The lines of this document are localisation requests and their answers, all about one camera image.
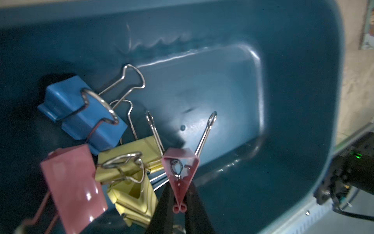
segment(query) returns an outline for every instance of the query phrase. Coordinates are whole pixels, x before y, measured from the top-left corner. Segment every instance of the blue plastic bin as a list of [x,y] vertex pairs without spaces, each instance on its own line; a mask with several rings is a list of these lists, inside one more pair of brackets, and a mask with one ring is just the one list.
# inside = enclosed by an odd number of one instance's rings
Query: blue plastic bin
[[[128,96],[139,138],[152,135],[149,110],[166,148],[194,150],[217,111],[194,179],[217,233],[269,227],[325,172],[344,56],[332,0],[69,1],[1,9],[0,18],[0,233],[36,212],[48,152],[82,143],[38,111],[45,88],[79,75],[100,91],[126,63],[147,83]],[[103,98],[139,83],[134,71],[126,79]],[[116,113],[125,120],[127,107]],[[111,209],[83,233],[142,231]]]

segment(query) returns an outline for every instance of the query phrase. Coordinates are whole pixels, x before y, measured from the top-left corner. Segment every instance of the wire handle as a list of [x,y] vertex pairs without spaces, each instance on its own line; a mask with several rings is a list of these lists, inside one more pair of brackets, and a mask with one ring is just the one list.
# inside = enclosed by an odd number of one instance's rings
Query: wire handle
[[[132,108],[134,107],[134,105],[129,100],[123,99],[122,101],[128,102],[130,104],[130,109],[127,112],[127,119],[129,120],[129,124],[130,124],[132,134],[134,135],[135,140],[138,140],[137,133],[135,132],[135,128],[134,128],[134,125],[132,124],[131,117],[130,117],[130,114],[131,114],[131,111],[132,111]],[[119,102],[119,100],[114,100],[113,102],[109,103],[109,105],[113,105],[113,103],[115,103],[115,102]]]
[[80,94],[81,94],[81,96],[83,98],[84,105],[82,107],[80,107],[79,109],[77,109],[76,111],[73,111],[72,113],[68,114],[65,117],[59,118],[56,121],[62,121],[64,119],[67,119],[70,116],[76,115],[79,112],[81,112],[84,109],[86,109],[90,105],[90,101],[88,100],[88,96],[87,95],[90,95],[91,97],[93,97],[94,99],[96,99],[102,106],[104,106],[105,109],[109,112],[109,114],[113,118],[113,120],[112,119],[108,119],[108,118],[102,118],[101,120],[99,120],[95,124],[95,126],[93,127],[93,129],[91,130],[91,132],[87,135],[87,137],[86,137],[86,143],[87,143],[88,139],[92,136],[92,134],[96,131],[96,129],[100,126],[101,123],[105,122],[107,124],[117,125],[117,124],[119,124],[119,117],[114,112],[114,110],[112,109],[112,107],[106,101],[104,101],[104,99],[102,99],[98,94],[96,94],[94,91],[92,91],[90,89],[87,89],[87,88],[82,88],[80,90]]
[[[50,191],[48,191],[46,193],[46,195],[44,196],[44,198],[43,198],[37,212],[35,213],[34,217],[32,219],[24,219],[23,220],[22,224],[18,227],[18,228],[20,228],[20,231],[22,231],[22,233],[25,233],[25,231],[24,231],[25,227],[34,226],[38,222],[38,220],[40,219],[40,216],[43,213],[44,207],[47,204],[47,201],[48,201],[49,197],[50,197]],[[50,233],[52,228],[55,226],[58,217],[59,217],[59,215],[58,215],[58,213],[56,213],[54,215],[52,221],[49,223],[48,228],[46,229],[44,234],[49,234]]]
[[147,111],[145,117],[147,119],[149,126],[152,129],[152,132],[153,132],[154,138],[156,139],[156,144],[157,144],[157,147],[159,148],[161,156],[163,156],[165,154],[165,148],[163,147],[159,133],[157,132],[156,125],[154,124],[154,119],[149,111]]
[[[134,183],[142,183],[144,181],[146,171],[145,171],[144,163],[140,158],[141,156],[142,156],[141,152],[132,152],[132,153],[128,153],[128,154],[119,155],[117,157],[111,158],[111,159],[103,162],[102,164],[98,164],[97,166],[100,166],[104,169],[116,168],[119,171],[119,173],[122,175],[122,177],[120,177],[118,179],[104,181],[101,184],[106,185],[106,184],[115,183],[115,182],[119,182],[119,181],[123,181],[123,180],[131,180]],[[124,164],[128,163],[130,161],[130,159],[132,159],[132,158],[134,159],[134,163],[136,165],[138,165],[143,171],[142,178],[140,180],[136,180],[132,176],[126,176],[125,173],[123,172],[123,170],[120,168],[121,165],[124,165]]]
[[120,99],[119,101],[113,106],[113,109],[117,108],[117,106],[119,105],[119,103],[125,99],[125,97],[127,97],[134,89],[144,89],[145,88],[145,79],[144,79],[144,76],[143,74],[136,68],[134,67],[133,65],[131,64],[126,64],[124,67],[123,67],[123,71],[122,71],[122,77],[119,78],[116,82],[114,82],[113,84],[109,85],[109,87],[107,87],[106,89],[104,89],[103,91],[101,91],[99,93],[99,95],[103,95],[104,93],[108,92],[109,90],[111,90],[113,87],[115,87],[116,85],[118,85],[121,81],[123,81],[126,77],[126,70],[128,67],[131,67],[132,69],[134,69],[140,76],[140,79],[142,80],[142,83],[143,85],[142,86],[135,86],[135,87],[132,87],[131,89],[129,89],[129,91],[127,91]]
[[210,115],[209,117],[209,120],[206,124],[206,128],[205,128],[205,131],[203,133],[203,136],[201,137],[200,139],[200,142],[196,148],[196,151],[195,151],[195,155],[200,158],[200,154],[201,154],[201,151],[203,150],[203,147],[205,145],[205,142],[206,142],[206,139],[209,135],[209,132],[210,130],[212,129],[212,126],[214,124],[214,122],[216,121],[217,119],[217,112],[216,111],[213,111],[213,113]]

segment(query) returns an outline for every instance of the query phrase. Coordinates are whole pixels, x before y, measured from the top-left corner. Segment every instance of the yellow binder clip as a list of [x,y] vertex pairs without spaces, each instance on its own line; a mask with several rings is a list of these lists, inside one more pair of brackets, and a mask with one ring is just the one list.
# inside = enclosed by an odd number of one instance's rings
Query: yellow binder clip
[[[127,113],[127,116],[128,116],[131,130],[136,140],[133,142],[124,144],[124,145],[122,145],[122,140],[120,140],[120,143],[121,143],[120,146],[117,146],[111,150],[107,150],[107,151],[103,151],[99,153],[98,163],[101,164],[111,158],[114,158],[118,155],[121,155],[127,152],[141,150],[142,161],[145,165],[146,170],[149,173],[154,173],[154,172],[162,170],[163,166],[161,163],[161,156],[162,156],[161,152],[164,152],[165,150],[163,149],[163,146],[158,143],[160,142],[160,139],[156,137],[158,134],[157,134],[156,127],[154,126],[154,123],[153,123],[153,126],[151,126],[153,136],[149,136],[149,137],[138,140],[134,126],[130,118],[130,113],[133,108],[133,104],[129,100],[122,100],[122,101],[128,102],[130,104],[130,109]],[[126,173],[126,175],[133,175],[139,171],[139,167],[133,163],[122,164],[120,168],[123,172]],[[102,167],[98,167],[96,170],[95,180],[99,182],[104,182],[110,179],[116,179],[120,177],[121,175],[119,171],[115,168],[103,169]]]
[[[110,184],[107,190],[108,197],[128,226],[135,222],[146,227],[150,223],[158,203],[146,175],[144,163],[140,159],[141,156],[141,152],[133,152],[98,164],[98,168],[101,167],[104,170],[117,169],[121,175],[120,178],[108,180],[102,184]],[[131,159],[141,168],[141,171],[132,176],[126,176],[120,165],[129,163]]]
[[[133,177],[140,178],[141,171]],[[142,183],[124,180],[108,188],[108,197],[115,204],[128,226],[136,223],[147,227],[151,222],[158,200],[146,176]]]

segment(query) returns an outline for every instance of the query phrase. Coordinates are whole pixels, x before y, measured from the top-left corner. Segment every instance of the blue binder clip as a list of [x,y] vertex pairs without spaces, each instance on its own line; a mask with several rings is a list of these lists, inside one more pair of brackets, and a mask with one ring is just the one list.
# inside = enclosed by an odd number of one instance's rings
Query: blue binder clip
[[[128,67],[139,74],[143,84],[132,87],[111,107],[100,95],[124,80]],[[44,103],[40,104],[38,109],[53,122],[61,121],[62,130],[75,140],[86,139],[91,153],[98,155],[101,151],[116,147],[127,129],[127,125],[117,116],[114,109],[131,91],[144,87],[145,80],[141,72],[127,64],[123,67],[122,77],[99,94],[92,91],[79,76],[49,85]]]

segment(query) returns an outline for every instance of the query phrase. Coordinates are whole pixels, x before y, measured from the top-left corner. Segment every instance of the pink binder clip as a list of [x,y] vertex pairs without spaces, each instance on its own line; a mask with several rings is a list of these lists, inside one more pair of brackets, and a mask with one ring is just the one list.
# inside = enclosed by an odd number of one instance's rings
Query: pink binder clip
[[87,144],[56,149],[40,163],[49,191],[35,217],[23,226],[35,225],[50,195],[57,213],[45,233],[58,217],[66,234],[78,234],[108,209],[101,185],[95,181],[95,165]]
[[[208,137],[208,134],[217,119],[217,112],[213,112],[209,117],[208,123],[203,136],[196,148],[195,153],[190,149],[176,149],[169,148],[161,159],[162,165],[164,166],[165,173],[169,179],[170,186],[174,191],[175,199],[177,203],[173,207],[174,213],[186,212],[187,206],[183,202],[184,196],[192,182],[193,176],[200,163],[200,154]],[[153,118],[150,113],[147,113],[147,120],[152,128]]]

